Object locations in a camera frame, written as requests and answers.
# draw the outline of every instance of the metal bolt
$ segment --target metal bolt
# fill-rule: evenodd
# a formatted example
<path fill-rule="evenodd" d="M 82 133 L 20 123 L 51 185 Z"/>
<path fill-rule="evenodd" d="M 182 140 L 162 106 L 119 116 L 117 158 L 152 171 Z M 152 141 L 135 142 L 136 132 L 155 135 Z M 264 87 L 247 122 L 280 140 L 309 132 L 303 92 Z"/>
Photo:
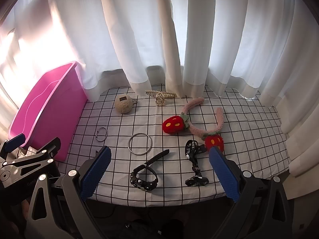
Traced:
<path fill-rule="evenodd" d="M 68 176 L 74 176 L 74 175 L 76 175 L 77 174 L 77 171 L 76 170 L 71 170 L 71 171 L 69 171 L 69 173 L 68 173 Z"/>
<path fill-rule="evenodd" d="M 248 171 L 243 171 L 243 176 L 245 176 L 246 178 L 250 178 L 251 177 L 251 173 Z"/>
<path fill-rule="evenodd" d="M 43 181 L 47 176 L 45 174 L 41 174 L 40 177 L 39 177 L 39 180 L 40 181 Z"/>
<path fill-rule="evenodd" d="M 273 179 L 275 182 L 280 182 L 280 178 L 278 176 L 274 176 Z"/>

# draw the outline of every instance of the gold hair clip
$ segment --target gold hair clip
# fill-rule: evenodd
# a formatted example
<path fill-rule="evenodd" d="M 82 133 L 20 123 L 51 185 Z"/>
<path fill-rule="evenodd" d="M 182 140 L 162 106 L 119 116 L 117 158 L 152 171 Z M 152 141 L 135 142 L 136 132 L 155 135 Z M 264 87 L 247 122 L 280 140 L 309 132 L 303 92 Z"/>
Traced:
<path fill-rule="evenodd" d="M 165 99 L 173 99 L 176 97 L 175 93 L 163 91 L 145 91 L 149 96 L 156 98 L 155 103 L 157 106 L 163 106 Z"/>

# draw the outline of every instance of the keychain ring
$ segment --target keychain ring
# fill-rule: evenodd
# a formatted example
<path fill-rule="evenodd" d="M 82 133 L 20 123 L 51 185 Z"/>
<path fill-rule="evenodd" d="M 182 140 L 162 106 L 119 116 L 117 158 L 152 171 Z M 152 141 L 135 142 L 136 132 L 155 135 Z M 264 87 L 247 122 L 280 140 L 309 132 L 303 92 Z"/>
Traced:
<path fill-rule="evenodd" d="M 99 140 L 99 139 L 98 139 L 98 132 L 99 132 L 102 128 L 104 128 L 104 129 L 105 129 L 106 134 L 105 134 L 104 139 Z M 98 140 L 99 142 L 103 142 L 103 141 L 105 141 L 105 140 L 106 140 L 106 137 L 107 137 L 107 129 L 106 129 L 106 127 L 100 127 L 100 128 L 96 131 L 96 135 L 95 135 L 96 140 Z"/>
<path fill-rule="evenodd" d="M 134 153 L 134 152 L 131 150 L 131 148 L 130 148 L 130 142 L 132 141 L 133 137 L 134 137 L 134 136 L 137 136 L 137 135 L 145 135 L 145 136 L 148 137 L 149 141 L 151 142 L 150 147 L 149 147 L 148 149 L 146 148 L 146 149 L 147 149 L 146 152 L 144 152 L 144 153 L 142 153 L 142 154 L 136 154 L 136 153 Z M 131 152 L 132 154 L 134 154 L 134 155 L 136 155 L 136 156 L 143 156 L 143 155 L 147 154 L 147 153 L 151 150 L 151 148 L 152 148 L 152 143 L 153 143 L 152 138 L 151 138 L 148 134 L 145 134 L 145 133 L 136 133 L 135 135 L 133 135 L 133 136 L 130 137 L 129 141 L 127 142 L 127 148 L 130 150 L 130 152 Z"/>

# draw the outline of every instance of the red plush strawberry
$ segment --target red plush strawberry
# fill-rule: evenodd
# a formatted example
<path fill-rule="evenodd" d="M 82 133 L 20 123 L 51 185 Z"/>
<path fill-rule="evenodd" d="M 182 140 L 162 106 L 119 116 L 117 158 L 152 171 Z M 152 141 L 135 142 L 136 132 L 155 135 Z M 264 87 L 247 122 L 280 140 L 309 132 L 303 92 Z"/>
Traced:
<path fill-rule="evenodd" d="M 165 120 L 162 129 L 167 134 L 174 134 L 185 128 L 184 121 L 180 116 L 173 116 Z"/>
<path fill-rule="evenodd" d="M 221 152 L 224 151 L 224 141 L 220 135 L 208 136 L 205 138 L 205 146 L 207 150 L 217 146 Z"/>

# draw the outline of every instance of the brown label tag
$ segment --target brown label tag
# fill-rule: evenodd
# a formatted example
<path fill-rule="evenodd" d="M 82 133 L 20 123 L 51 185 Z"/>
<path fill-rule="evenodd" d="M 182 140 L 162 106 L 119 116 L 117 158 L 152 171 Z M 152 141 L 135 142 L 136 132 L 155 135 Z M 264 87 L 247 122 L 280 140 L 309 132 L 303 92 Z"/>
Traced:
<path fill-rule="evenodd" d="M 120 98 L 120 102 L 121 102 L 121 101 L 125 101 L 125 100 L 127 100 L 127 97 L 126 97 L 126 96 Z"/>

